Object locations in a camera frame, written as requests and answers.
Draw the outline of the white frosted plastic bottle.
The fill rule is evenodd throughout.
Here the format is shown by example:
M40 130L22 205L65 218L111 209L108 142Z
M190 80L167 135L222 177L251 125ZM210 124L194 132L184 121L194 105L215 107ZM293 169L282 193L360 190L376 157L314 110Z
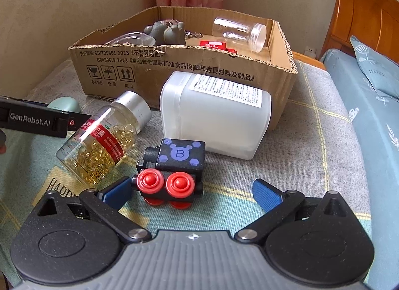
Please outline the white frosted plastic bottle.
M197 140L208 152L253 159L271 120L271 95L242 83L175 71L160 95L165 138Z

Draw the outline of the brown cardboard box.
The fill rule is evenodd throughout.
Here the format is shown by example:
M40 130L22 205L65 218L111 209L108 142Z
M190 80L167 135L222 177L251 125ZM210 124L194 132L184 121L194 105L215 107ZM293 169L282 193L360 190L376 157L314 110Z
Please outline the brown cardboard box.
M130 32L141 32L156 21L182 21L190 32L211 40L214 19L223 17L241 23L266 25L267 35L261 53L231 44L234 53L200 46L198 39L186 45L143 46L109 44ZM91 96L116 98L130 90L149 106L159 107L160 92L174 71L209 75L242 83L269 92L272 99L273 130L283 113L298 70L290 45L278 23L237 11L188 6L154 6L109 27L95 30L75 42L70 56L83 92Z

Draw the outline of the capsule bottle silver cap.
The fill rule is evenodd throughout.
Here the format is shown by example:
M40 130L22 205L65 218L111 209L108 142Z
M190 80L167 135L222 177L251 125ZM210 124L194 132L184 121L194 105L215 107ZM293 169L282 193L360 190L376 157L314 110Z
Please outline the capsule bottle silver cap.
M56 156L80 182L99 184L134 148L150 119L146 101L126 91L85 121Z

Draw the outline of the mint green round case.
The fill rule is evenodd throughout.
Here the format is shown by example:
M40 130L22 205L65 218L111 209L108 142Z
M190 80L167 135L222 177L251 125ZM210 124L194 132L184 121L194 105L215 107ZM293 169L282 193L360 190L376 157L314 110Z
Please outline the mint green round case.
M69 96L56 98L47 105L47 108L73 113L81 112L79 103L74 98Z

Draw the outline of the grey checked blanket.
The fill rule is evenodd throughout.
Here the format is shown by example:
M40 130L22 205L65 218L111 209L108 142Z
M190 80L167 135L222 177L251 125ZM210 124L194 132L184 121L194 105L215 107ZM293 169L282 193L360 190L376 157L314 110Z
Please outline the grey checked blanket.
M139 194L122 208L130 220L159 229L236 232L262 215L252 184L263 179L275 187L297 189L309 197L336 190L367 232L371 209L367 178L353 125L330 75L298 63L298 75L277 127L265 134L252 160L219 154L205 156L204 193L187 210L149 206ZM52 138L6 131L1 156L1 275L20 278L9 249L38 199L49 189L75 196L83 186L56 158L64 143Z

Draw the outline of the black toy train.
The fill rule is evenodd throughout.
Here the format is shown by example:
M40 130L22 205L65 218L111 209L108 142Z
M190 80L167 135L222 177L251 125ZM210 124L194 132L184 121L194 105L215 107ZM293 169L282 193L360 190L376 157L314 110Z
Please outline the black toy train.
M160 145L147 147L137 165L132 188L146 203L186 210L203 195L205 142L164 138Z

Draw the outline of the clear plastic lid bowl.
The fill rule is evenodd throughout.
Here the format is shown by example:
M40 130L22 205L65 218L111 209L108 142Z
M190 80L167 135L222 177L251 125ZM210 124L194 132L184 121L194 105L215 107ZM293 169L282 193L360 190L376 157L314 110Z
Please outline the clear plastic lid bowl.
M107 44L124 44L124 43L143 45L143 46L154 46L156 43L156 39L143 32L128 32L107 42Z

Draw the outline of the clear plastic jar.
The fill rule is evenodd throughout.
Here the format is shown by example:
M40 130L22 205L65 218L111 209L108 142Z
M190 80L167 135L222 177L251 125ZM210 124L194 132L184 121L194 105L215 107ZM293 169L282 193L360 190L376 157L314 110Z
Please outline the clear plastic jar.
M245 44L251 52L260 53L267 37L266 25L242 23L216 17L212 25L212 35L238 44Z

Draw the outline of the grey hippo toy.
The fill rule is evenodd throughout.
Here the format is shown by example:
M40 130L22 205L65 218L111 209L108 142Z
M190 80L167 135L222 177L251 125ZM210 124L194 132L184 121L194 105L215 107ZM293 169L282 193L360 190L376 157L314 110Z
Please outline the grey hippo toy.
M144 33L156 40L156 46L186 45L185 23L177 20L160 20L144 28Z

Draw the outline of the white wall charger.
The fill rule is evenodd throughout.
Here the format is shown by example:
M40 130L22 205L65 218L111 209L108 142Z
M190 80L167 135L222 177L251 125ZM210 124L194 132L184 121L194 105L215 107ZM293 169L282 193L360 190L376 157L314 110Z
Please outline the white wall charger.
M316 58L316 49L313 47L306 46L304 55L310 57L311 59Z

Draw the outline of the pink keychain charm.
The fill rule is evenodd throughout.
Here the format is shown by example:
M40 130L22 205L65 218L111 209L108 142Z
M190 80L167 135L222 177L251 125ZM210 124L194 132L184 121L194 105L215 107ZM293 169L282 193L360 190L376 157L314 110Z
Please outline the pink keychain charm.
M185 39L188 40L190 38L202 38L203 35L201 33L197 33L197 32L191 32L189 30L185 31Z

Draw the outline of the blue floral bed sheet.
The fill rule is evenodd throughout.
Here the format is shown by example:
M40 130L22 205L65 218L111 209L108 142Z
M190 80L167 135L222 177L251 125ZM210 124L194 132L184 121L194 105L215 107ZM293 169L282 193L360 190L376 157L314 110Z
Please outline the blue floral bed sheet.
M375 90L367 57L329 49L321 58L348 111L363 154L372 216L373 289L398 286L398 100Z

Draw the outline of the wooden bed headboard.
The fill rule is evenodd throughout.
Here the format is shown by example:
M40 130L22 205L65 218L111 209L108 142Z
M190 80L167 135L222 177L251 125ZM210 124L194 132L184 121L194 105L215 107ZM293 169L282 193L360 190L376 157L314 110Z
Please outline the wooden bed headboard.
M335 48L354 55L350 37L398 62L397 0L336 0L320 55Z

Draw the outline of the blue floral pillow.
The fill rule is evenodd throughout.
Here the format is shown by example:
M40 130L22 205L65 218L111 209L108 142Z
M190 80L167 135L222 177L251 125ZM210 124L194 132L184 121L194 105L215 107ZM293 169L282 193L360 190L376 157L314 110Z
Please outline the blue floral pillow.
M355 36L350 37L358 66L372 87L380 94L398 100L398 64L363 44Z

